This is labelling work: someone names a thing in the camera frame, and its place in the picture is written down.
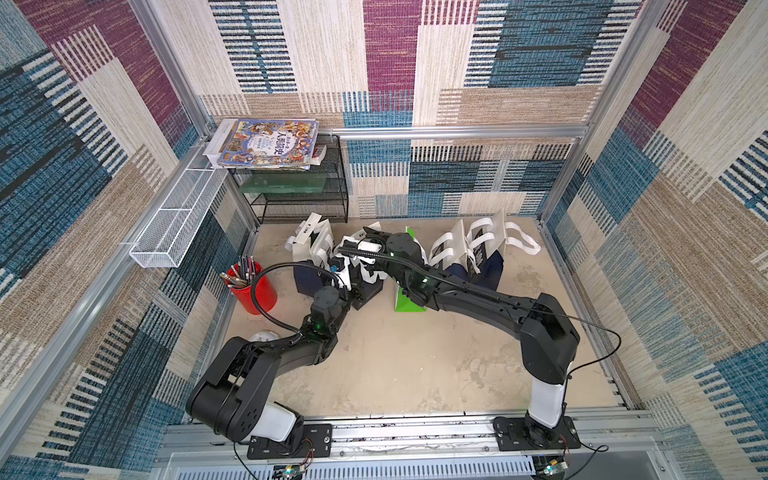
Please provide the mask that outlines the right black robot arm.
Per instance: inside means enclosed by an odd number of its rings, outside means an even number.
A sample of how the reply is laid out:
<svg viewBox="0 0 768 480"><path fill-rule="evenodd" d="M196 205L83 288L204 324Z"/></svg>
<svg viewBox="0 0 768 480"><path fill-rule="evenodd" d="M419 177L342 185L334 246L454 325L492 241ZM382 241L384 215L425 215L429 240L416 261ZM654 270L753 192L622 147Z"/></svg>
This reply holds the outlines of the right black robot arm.
<svg viewBox="0 0 768 480"><path fill-rule="evenodd" d="M371 230L358 243L344 241L338 252L370 260L375 272L395 280L421 307L468 316L518 340L523 365L532 377L528 427L552 431L561 423L580 335L572 324L576 318L567 315L555 297L511 296L474 285L425 263L420 245L407 233Z"/></svg>

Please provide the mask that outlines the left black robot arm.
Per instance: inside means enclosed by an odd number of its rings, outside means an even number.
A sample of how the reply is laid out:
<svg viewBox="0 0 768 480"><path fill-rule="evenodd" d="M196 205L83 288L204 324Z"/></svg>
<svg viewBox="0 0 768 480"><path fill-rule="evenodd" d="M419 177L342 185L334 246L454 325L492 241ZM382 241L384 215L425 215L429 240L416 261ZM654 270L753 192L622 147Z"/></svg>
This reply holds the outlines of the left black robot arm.
<svg viewBox="0 0 768 480"><path fill-rule="evenodd" d="M337 267L285 262L266 268L256 277L284 267L313 270L328 284L313 296L309 313L291 336L268 341L230 338L189 395L185 410L215 434L234 443L251 436L275 442L290 438L299 415L268 398L277 377L325 361L338 343L338 333L349 312L353 294Z"/></svg>

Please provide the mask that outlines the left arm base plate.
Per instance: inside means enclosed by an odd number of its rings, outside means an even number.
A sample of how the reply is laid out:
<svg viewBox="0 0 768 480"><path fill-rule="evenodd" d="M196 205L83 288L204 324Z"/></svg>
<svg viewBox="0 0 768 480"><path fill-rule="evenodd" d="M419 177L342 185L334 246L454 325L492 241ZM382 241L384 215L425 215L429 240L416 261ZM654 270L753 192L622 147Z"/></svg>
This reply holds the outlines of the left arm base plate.
<svg viewBox="0 0 768 480"><path fill-rule="evenodd" d="M300 422L282 442L252 436L246 458L248 460L328 458L331 454L332 440L332 424Z"/></svg>

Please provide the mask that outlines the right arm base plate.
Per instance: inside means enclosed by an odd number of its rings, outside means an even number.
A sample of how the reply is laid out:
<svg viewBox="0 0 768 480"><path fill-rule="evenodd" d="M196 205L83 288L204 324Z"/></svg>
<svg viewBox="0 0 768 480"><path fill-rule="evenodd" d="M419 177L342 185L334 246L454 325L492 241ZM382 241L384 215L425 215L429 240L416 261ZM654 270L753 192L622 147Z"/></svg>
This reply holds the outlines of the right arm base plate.
<svg viewBox="0 0 768 480"><path fill-rule="evenodd" d="M580 449L581 442L573 419L562 416L554 427L547 427L524 417L497 416L492 421L493 433L500 451Z"/></svg>

